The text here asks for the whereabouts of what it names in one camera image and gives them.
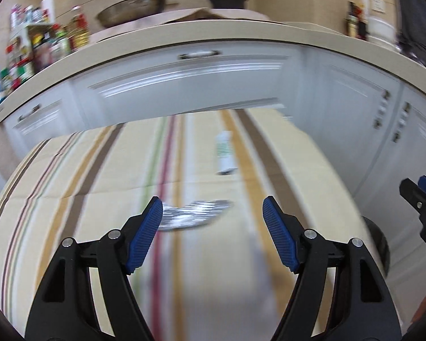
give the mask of white container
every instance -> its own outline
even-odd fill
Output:
[[[367,41],[376,45],[379,45],[380,47],[384,47],[385,49],[391,50],[391,51],[398,51],[396,49],[396,45],[388,42],[387,40],[384,40],[379,37],[369,36],[367,37]]]
[[[390,43],[393,43],[396,38],[394,27],[378,16],[367,18],[367,32],[370,36],[381,38]]]

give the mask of aluminum foil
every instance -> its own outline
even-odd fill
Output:
[[[158,230],[182,230],[211,223],[232,203],[229,200],[194,201],[183,208],[162,205],[162,220]]]

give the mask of countertop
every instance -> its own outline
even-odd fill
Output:
[[[198,20],[128,32],[67,56],[36,74],[5,99],[0,104],[0,122],[47,88],[89,68],[158,47],[214,40],[265,40],[332,50],[381,68],[426,94],[426,68],[401,54],[366,41],[273,22]]]
[[[217,174],[216,136],[224,130],[232,132],[237,164],[230,175]],[[341,242],[360,237],[377,257],[339,176],[275,109],[173,115],[43,141],[0,194],[0,308],[23,333],[64,237],[97,240],[140,214],[153,195],[178,207],[228,199],[232,207],[203,227],[160,232],[130,284],[153,333],[270,340],[295,283],[262,218],[270,194],[305,228]],[[90,273],[99,323],[110,333],[98,272]],[[324,304],[320,325],[328,312]]]

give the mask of table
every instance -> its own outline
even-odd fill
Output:
[[[219,175],[216,136],[232,132],[236,173]],[[275,109],[173,115],[38,144],[0,194],[0,308],[24,333],[37,285],[62,238],[96,240],[140,214],[153,195],[172,206],[228,199],[201,228],[159,232],[130,276],[156,340],[270,340],[296,277],[262,218],[273,195],[325,238],[377,251],[351,196],[314,142]],[[90,270],[103,331],[113,334]],[[331,297],[334,272],[325,293]],[[317,331],[325,325],[328,296]]]

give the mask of orange stripe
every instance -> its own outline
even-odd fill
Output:
[[[174,185],[174,205],[176,207],[183,206],[182,188],[183,188],[183,161],[185,153],[185,115],[179,115],[180,129],[178,132],[178,153],[175,170],[175,185]],[[172,253],[173,261],[173,289],[174,289],[174,328],[175,341],[184,341],[185,333],[185,314],[183,307],[183,275],[182,275],[182,232],[175,231],[173,238]]]
[[[93,146],[90,148],[88,153],[85,155],[85,157],[82,160],[82,163],[78,167],[76,174],[74,175],[73,179],[71,180],[71,183],[69,184],[68,188],[66,189],[64,195],[60,199],[59,206],[57,208],[57,212],[55,213],[54,219],[52,221],[52,225],[50,227],[49,233],[46,237],[46,240],[44,242],[44,248],[43,248],[43,254],[41,255],[41,259],[39,262],[38,267],[38,273],[36,277],[35,286],[36,289],[39,286],[39,283],[41,282],[41,279],[44,275],[44,272],[46,272],[46,269],[49,265],[50,258],[52,256],[52,248],[57,245],[58,242],[55,242],[57,232],[59,231],[61,225],[62,225],[62,219],[66,213],[66,210],[68,209],[68,205],[70,202],[70,196],[74,194],[74,191],[76,190],[77,186],[79,185],[79,182],[82,178],[82,176],[85,174],[85,171],[87,170],[87,167],[89,166],[90,160],[93,158],[95,153],[98,151],[99,146],[103,142],[103,140],[106,138],[106,135],[109,133],[112,126],[105,127],[99,136],[96,138]]]
[[[248,193],[252,215],[254,216],[255,225],[260,235],[264,256],[268,263],[277,310],[282,315],[295,286],[295,280],[289,270],[281,263],[281,259],[262,217],[262,201],[264,201],[266,194],[252,162],[251,155],[246,149],[242,136],[229,110],[221,110],[221,116],[225,128],[232,132],[231,142],[233,150],[235,151],[239,171],[245,184],[246,192]]]

